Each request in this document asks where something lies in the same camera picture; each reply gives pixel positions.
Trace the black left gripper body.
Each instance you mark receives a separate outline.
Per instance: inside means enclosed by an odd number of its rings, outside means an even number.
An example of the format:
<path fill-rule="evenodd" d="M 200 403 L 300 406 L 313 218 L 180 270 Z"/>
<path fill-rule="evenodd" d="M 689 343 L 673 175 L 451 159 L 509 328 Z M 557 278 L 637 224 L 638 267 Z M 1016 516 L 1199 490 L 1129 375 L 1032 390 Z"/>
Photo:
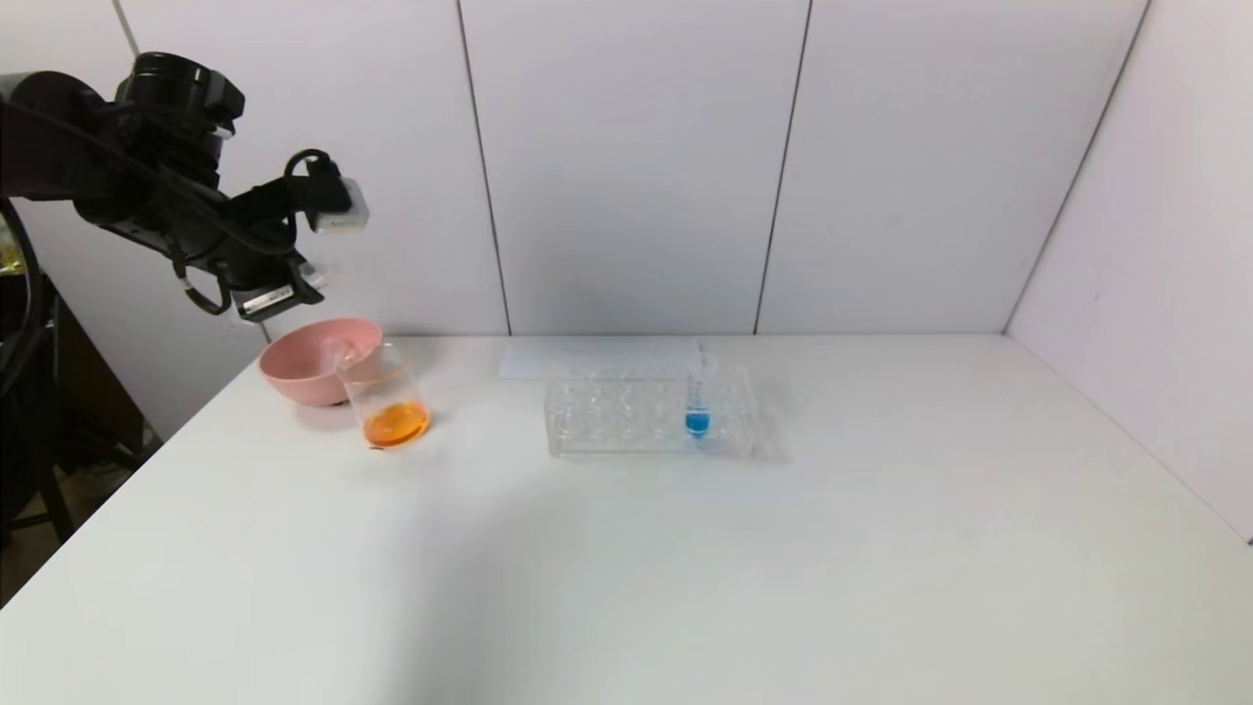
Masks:
<path fill-rule="evenodd" d="M 291 217 L 232 219 L 227 282 L 243 321 L 264 322 L 325 301 L 325 277 L 297 250 L 297 227 Z"/>

